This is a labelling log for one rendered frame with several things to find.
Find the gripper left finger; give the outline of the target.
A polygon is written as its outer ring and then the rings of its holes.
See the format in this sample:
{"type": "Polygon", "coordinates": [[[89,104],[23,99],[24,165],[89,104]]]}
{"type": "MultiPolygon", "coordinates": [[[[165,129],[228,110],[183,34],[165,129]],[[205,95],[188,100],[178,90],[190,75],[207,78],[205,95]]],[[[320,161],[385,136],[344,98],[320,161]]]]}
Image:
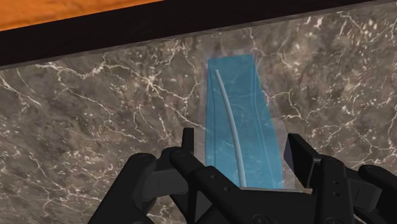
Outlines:
{"type": "Polygon", "coordinates": [[[185,128],[182,143],[160,158],[132,155],[116,177],[88,224],[154,224],[148,212],[159,197],[170,196],[187,224],[240,224],[228,205],[231,187],[213,167],[194,156],[194,129],[185,128]]]}

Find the blue translucent bottle with tube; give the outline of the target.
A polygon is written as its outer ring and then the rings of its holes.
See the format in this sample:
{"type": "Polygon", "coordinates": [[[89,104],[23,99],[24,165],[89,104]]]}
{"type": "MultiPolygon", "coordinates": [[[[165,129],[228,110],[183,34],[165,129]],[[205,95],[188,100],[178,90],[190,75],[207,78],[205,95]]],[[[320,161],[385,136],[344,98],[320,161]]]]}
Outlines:
{"type": "Polygon", "coordinates": [[[253,55],[207,61],[205,162],[240,187],[294,189],[284,160],[286,130],[253,55]]]}

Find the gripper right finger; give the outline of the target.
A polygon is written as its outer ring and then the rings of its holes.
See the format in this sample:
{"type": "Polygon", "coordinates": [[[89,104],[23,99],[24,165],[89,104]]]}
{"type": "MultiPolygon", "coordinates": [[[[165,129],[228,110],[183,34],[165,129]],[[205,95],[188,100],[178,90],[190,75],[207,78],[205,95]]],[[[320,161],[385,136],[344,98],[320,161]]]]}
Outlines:
{"type": "Polygon", "coordinates": [[[288,134],[288,165],[316,198],[314,224],[397,224],[397,176],[377,165],[357,171],[288,134]]]}

